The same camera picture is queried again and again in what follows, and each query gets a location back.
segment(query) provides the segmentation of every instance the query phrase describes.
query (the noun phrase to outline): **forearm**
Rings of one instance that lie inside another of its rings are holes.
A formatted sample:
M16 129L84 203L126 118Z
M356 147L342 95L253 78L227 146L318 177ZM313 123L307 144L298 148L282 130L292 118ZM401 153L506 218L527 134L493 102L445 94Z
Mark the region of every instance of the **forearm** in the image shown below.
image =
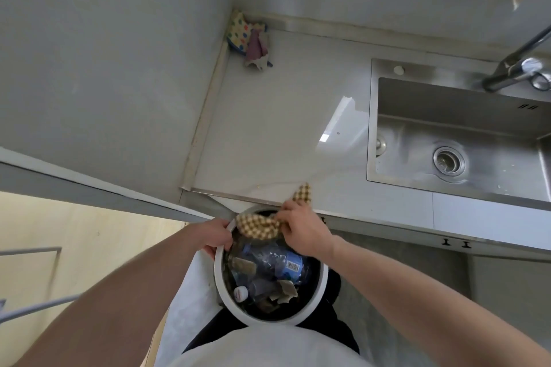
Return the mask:
M321 256L442 366L549 366L530 338L429 276L334 237Z
M65 309L17 366L139 366L200 247L194 225L142 252Z

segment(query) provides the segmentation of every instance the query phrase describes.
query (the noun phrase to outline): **faucet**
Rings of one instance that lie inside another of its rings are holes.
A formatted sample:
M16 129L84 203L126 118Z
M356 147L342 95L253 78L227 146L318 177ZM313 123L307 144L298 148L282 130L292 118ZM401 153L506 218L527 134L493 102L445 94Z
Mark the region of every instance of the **faucet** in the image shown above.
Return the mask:
M530 79L535 89L549 90L551 88L551 78L548 73L541 72L543 69L542 62L537 58L525 58L525 56L550 36L551 26L548 26L518 50L509 54L500 61L490 77L482 80L482 87L488 92L497 92L508 85Z

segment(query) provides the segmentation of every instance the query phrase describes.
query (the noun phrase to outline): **person's left hand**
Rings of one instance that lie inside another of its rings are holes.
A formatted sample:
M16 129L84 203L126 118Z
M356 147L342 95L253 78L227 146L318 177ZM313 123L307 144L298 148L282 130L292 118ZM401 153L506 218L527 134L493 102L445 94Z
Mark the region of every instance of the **person's left hand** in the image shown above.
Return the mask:
M194 223L188 225L186 229L191 229L197 236L197 249L203 250L214 259L216 248L224 246L226 251L229 251L233 243L231 232L226 229L229 221L225 219L211 219L206 222Z

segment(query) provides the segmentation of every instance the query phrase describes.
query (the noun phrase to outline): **bottle label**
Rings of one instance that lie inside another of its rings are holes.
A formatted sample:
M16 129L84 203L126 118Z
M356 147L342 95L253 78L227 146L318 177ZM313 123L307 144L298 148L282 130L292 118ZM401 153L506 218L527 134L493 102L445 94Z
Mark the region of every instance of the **bottle label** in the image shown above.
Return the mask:
M287 258L285 261L285 267L283 268L282 277L288 278L292 282L295 282L300 277L302 271L302 257L293 252L287 252Z

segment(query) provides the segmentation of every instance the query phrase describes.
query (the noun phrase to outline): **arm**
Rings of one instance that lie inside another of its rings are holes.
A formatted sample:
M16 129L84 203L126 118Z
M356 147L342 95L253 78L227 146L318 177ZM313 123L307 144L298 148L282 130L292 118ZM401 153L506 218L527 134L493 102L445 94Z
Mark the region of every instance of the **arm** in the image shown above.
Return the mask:
M66 308L14 367L139 366L195 252L231 246L227 224L188 225L116 269Z
M549 366L551 354L463 295L394 259L333 236L310 206L288 201L286 242L348 280L411 342L442 366Z

